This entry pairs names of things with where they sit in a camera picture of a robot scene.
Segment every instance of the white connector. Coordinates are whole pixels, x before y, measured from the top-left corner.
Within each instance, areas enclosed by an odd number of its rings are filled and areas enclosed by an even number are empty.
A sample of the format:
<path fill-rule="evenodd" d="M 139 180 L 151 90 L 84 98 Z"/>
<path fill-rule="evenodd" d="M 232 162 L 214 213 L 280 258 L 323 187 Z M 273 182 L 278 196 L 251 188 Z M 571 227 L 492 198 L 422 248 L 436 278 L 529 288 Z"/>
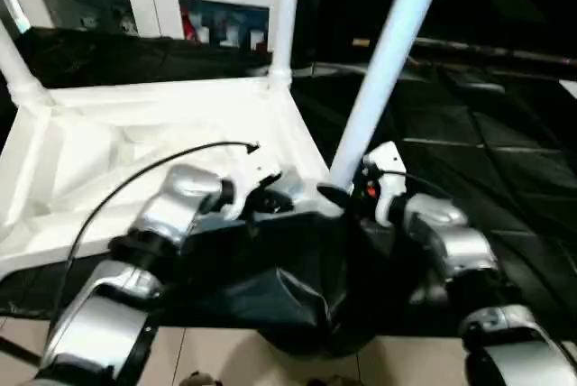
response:
<path fill-rule="evenodd" d="M 243 212 L 246 198 L 251 192 L 264 180 L 277 177 L 280 173 L 276 157 L 262 147 L 243 158 L 234 173 L 228 176 L 234 184 L 234 202 L 230 206 L 223 207 L 224 218 L 237 219 Z"/>
<path fill-rule="evenodd" d="M 363 159 L 365 164 L 374 164 L 381 171 L 406 173 L 407 169 L 398 154 L 394 142 L 385 142 L 367 154 Z M 407 192 L 406 178 L 398 174 L 383 174 L 379 178 L 380 196 L 375 208 L 375 220 L 383 226 L 390 226 L 387 219 L 390 204 L 394 197 Z"/>

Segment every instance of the tiled floor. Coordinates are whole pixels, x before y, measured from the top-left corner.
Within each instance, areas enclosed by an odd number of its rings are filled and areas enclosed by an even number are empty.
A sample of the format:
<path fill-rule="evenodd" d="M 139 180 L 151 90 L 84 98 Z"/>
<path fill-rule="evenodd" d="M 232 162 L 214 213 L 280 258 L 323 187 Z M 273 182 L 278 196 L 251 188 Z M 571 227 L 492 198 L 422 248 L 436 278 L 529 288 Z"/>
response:
<path fill-rule="evenodd" d="M 9 318 L 0 335 L 41 352 L 47 324 Z M 366 386 L 462 386 L 463 350 L 459 340 L 384 337 L 357 357 L 336 361 L 299 361 L 271 347 L 257 333 L 243 330 L 164 327 L 157 334 L 140 386 L 178 386 L 196 370 L 224 386 L 297 386 L 311 378 L 340 375 Z M 29 380 L 34 368 L 0 354 L 2 384 Z"/>

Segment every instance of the red object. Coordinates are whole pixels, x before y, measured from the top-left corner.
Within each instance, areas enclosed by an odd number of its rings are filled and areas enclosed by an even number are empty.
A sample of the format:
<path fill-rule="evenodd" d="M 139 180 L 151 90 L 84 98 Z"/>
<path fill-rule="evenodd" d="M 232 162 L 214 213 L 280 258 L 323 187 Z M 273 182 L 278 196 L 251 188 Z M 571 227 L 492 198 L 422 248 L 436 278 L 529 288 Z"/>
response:
<path fill-rule="evenodd" d="M 180 7 L 180 18 L 182 19 L 182 29 L 184 30 L 184 38 L 187 41 L 193 41 L 195 43 L 200 43 L 198 39 L 197 30 L 188 18 L 188 10 L 184 7 Z"/>

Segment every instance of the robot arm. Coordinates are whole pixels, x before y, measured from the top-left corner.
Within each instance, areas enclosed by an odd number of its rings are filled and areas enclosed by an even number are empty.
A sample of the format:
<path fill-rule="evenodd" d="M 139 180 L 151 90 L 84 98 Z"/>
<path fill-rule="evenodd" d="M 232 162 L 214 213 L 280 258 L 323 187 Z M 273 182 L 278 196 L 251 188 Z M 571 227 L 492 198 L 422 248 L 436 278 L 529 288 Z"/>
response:
<path fill-rule="evenodd" d="M 390 168 L 383 156 L 375 151 L 365 159 L 365 176 L 375 174 L 375 167 Z M 391 180 L 397 177 L 377 172 L 381 190 L 398 183 Z M 393 195 L 381 192 L 375 202 L 377 222 L 417 241 L 444 283 L 469 353 L 470 385 L 577 385 L 572 365 L 507 279 L 484 234 L 469 226 L 459 208 L 424 194 L 409 196 L 398 186 Z"/>
<path fill-rule="evenodd" d="M 279 175 L 276 162 L 260 150 L 227 179 L 187 165 L 172 167 L 60 317 L 29 384 L 136 384 L 159 327 L 160 302 L 193 228 L 211 211 L 222 211 L 223 221 L 236 219 L 248 195 Z"/>

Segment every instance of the white plastic base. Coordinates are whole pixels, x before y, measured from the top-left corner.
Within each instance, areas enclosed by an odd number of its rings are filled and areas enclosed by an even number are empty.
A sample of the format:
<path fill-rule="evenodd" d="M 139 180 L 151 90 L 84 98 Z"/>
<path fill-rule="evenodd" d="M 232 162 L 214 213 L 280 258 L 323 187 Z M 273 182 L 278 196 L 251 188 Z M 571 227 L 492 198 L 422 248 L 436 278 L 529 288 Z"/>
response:
<path fill-rule="evenodd" d="M 0 156 L 0 280 L 63 260 L 90 211 L 124 179 L 181 150 L 258 142 L 303 179 L 328 171 L 286 86 L 266 78 L 50 90 L 53 106 L 23 102 Z M 234 170 L 243 147 L 181 158 Z M 129 185 L 92 224 L 79 256 L 102 253 L 154 193 L 169 165 Z"/>

